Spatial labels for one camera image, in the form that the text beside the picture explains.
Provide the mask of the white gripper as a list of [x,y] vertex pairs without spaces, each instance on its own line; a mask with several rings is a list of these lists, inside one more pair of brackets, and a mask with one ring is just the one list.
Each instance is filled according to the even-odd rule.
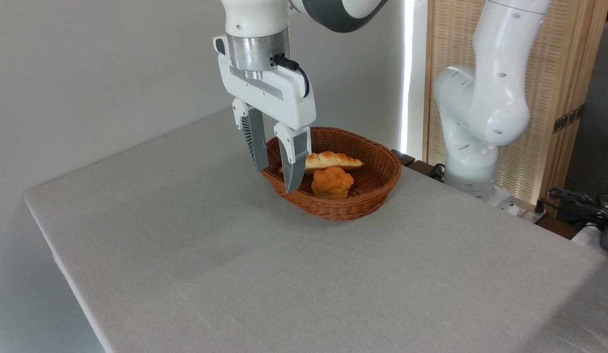
[[235,97],[235,125],[243,132],[254,167],[260,172],[269,166],[263,113],[279,121],[274,134],[279,139],[282,174],[289,194],[300,187],[306,159],[312,153],[308,126],[317,117],[313,88],[306,87],[301,72],[281,66],[264,71],[260,79],[248,78],[231,63],[227,44],[227,36],[214,37],[223,85]]

